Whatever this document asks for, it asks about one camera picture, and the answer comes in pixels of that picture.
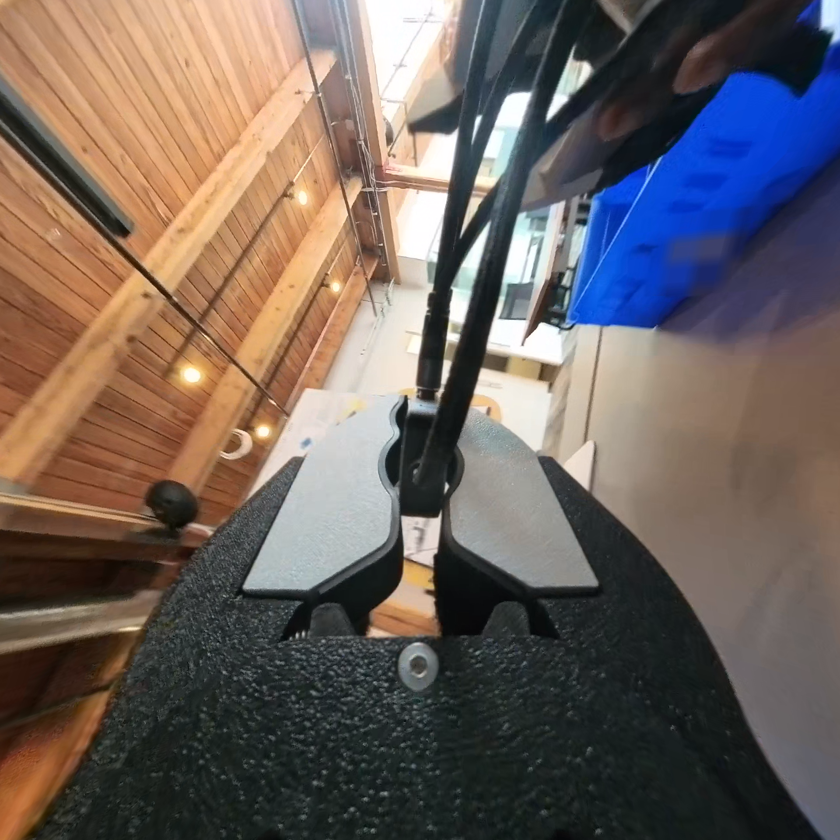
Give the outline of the grey USB hub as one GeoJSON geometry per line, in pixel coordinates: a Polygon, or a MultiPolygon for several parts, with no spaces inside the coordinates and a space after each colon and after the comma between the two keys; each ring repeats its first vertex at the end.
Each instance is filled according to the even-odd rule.
{"type": "Polygon", "coordinates": [[[457,487],[464,471],[463,456],[455,447],[446,470],[439,469],[424,483],[416,480],[436,414],[435,402],[414,395],[406,398],[405,407],[397,414],[401,430],[397,487],[401,513],[406,517],[436,518],[452,493],[449,486],[457,487]]]}

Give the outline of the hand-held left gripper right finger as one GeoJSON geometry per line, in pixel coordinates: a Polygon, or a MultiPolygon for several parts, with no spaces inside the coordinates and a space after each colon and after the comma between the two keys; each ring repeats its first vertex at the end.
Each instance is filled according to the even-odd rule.
{"type": "Polygon", "coordinates": [[[442,632],[484,632],[507,604],[530,632],[552,632],[546,602],[599,592],[539,457],[519,436],[471,408],[448,477],[435,555],[442,632]]]}

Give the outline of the black round ceiling fixture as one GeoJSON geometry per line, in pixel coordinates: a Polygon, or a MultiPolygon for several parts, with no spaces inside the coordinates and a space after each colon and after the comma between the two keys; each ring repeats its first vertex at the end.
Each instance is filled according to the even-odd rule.
{"type": "Polygon", "coordinates": [[[179,532],[198,516],[198,499],[183,483],[162,479],[153,483],[144,504],[154,518],[171,532],[179,532]]]}

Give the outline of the instruction poster board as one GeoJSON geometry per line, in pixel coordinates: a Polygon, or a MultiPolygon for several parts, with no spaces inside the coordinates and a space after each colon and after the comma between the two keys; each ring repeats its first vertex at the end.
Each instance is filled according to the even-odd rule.
{"type": "MultiPolygon", "coordinates": [[[[357,394],[306,389],[292,410],[273,449],[270,450],[252,487],[251,498],[293,457],[304,456],[335,426],[378,403],[393,403],[409,389],[382,394],[357,394]]],[[[472,405],[495,417],[533,450],[540,450],[548,422],[550,388],[545,382],[512,374],[483,370],[472,405]]],[[[407,560],[430,568],[439,525],[428,519],[409,518],[402,525],[407,560]]]]}

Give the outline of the metal air duct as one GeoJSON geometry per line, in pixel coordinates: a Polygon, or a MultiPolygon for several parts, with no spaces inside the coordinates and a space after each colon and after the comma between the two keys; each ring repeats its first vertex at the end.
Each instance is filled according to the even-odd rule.
{"type": "Polygon", "coordinates": [[[2,490],[2,655],[141,630],[214,531],[2,490]]]}

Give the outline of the black linear ceiling light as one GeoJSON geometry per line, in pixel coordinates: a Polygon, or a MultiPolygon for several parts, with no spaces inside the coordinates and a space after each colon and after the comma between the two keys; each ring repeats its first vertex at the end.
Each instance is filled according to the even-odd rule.
{"type": "Polygon", "coordinates": [[[27,105],[5,76],[1,76],[1,122],[2,130],[8,131],[10,137],[91,211],[112,235],[126,239],[133,233],[130,216],[27,105]]]}

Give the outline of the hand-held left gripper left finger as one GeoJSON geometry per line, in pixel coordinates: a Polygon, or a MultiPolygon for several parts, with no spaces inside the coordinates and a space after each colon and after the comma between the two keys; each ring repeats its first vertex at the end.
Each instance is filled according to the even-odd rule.
{"type": "Polygon", "coordinates": [[[369,613],[403,576],[403,535],[390,454],[405,396],[335,426],[302,462],[242,592],[369,613]]]}

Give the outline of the blue plastic bin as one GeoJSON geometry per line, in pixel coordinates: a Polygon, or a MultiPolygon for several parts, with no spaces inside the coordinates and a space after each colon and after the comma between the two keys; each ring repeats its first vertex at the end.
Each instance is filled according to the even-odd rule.
{"type": "Polygon", "coordinates": [[[671,150],[593,195],[568,322],[657,327],[838,157],[838,2],[813,2],[801,21],[831,36],[806,93],[730,77],[671,150]]]}

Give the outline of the person's right hand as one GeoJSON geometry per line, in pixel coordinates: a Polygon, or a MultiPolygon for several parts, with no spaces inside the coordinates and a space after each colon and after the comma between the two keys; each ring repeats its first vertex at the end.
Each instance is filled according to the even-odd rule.
{"type": "Polygon", "coordinates": [[[669,103],[724,81],[758,60],[795,25],[807,1],[748,1],[724,25],[700,36],[694,28],[675,33],[650,70],[605,98],[595,119],[595,135],[613,141],[645,124],[669,103]]]}

